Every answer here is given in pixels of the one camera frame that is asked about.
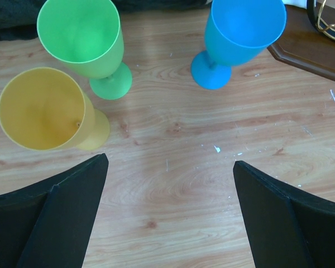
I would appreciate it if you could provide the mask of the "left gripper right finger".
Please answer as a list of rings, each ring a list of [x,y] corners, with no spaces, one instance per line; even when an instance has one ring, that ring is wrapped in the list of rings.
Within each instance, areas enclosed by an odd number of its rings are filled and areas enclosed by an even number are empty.
[[[244,161],[233,177],[256,267],[335,267],[335,202]]]

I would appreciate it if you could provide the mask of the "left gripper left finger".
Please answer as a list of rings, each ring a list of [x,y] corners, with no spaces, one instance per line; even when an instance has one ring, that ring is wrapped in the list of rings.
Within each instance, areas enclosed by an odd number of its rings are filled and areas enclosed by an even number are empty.
[[[82,267],[107,171],[99,154],[0,195],[0,267]]]

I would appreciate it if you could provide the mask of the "gold and black wine glass rack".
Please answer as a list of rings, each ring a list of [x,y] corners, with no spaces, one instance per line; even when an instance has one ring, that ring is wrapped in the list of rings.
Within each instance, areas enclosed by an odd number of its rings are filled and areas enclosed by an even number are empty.
[[[335,82],[335,3],[307,1],[307,9],[285,7],[286,28],[269,52],[280,62]]]

